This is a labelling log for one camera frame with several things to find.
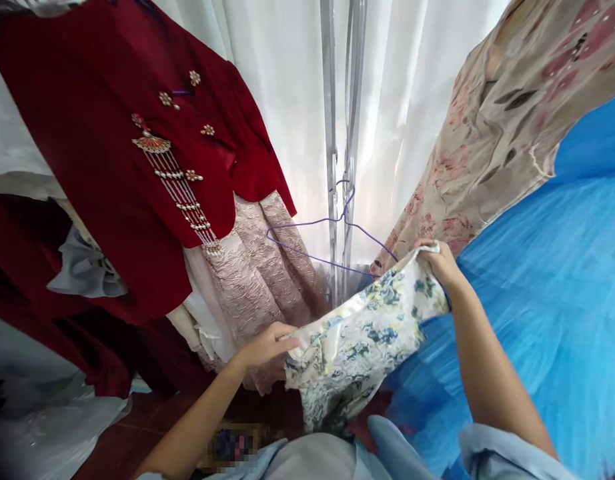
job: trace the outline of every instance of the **person's left hand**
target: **person's left hand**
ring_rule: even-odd
[[[277,355],[288,352],[299,346],[298,339],[279,338],[289,335],[296,330],[286,323],[274,322],[263,333],[248,343],[239,351],[229,364],[233,364],[245,373],[249,367],[258,367],[272,360]]]

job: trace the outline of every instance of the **metal clothing rack pole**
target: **metal clothing rack pole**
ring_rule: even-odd
[[[344,198],[349,198],[356,182],[356,161],[359,146],[359,128],[361,118],[361,86],[363,77],[363,54],[366,42],[366,17],[368,14],[367,0],[350,0],[348,13],[348,44],[346,49],[346,159],[344,179],[350,182],[344,189]],[[354,222],[354,199],[348,207],[348,221],[345,225],[343,248],[343,265],[350,268],[352,254],[352,226]],[[342,287],[344,299],[352,293],[349,291],[350,271],[342,272]]]
[[[323,93],[326,114],[326,175],[328,178],[328,215],[338,218],[336,195],[336,94],[334,83],[334,0],[321,0],[321,47],[323,57]],[[336,261],[337,224],[330,222],[330,262]],[[340,304],[338,276],[340,272],[330,265],[328,300],[330,307]]]

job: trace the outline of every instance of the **tulle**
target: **tulle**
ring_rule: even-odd
[[[564,178],[505,212],[458,259],[561,461],[591,480],[615,474],[615,129],[598,122],[615,101],[603,109],[577,125],[587,150],[566,138]],[[593,148],[595,133],[604,143]],[[422,348],[384,383],[394,392],[388,417],[412,430],[433,474],[457,479],[466,475],[458,433],[472,418],[452,317],[422,330]]]

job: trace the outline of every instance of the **light blue shirt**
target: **light blue shirt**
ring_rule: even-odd
[[[358,440],[353,445],[325,434],[307,435],[293,442],[278,440],[236,466],[208,477],[211,480],[326,480],[330,469],[338,480],[433,480],[422,458],[399,429],[383,417],[368,419],[378,453]],[[547,453],[501,430],[468,425],[459,438],[463,464],[478,480],[574,480],[575,477]],[[139,480],[161,480],[145,473]]]

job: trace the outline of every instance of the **white curtain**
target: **white curtain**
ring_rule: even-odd
[[[319,0],[155,0],[233,62],[257,101],[297,210],[328,214]],[[385,240],[416,188],[454,78],[508,0],[367,0],[355,222]],[[344,160],[349,0],[335,0],[336,127]],[[311,254],[329,257],[326,223],[301,227]],[[379,247],[355,232],[352,264]]]

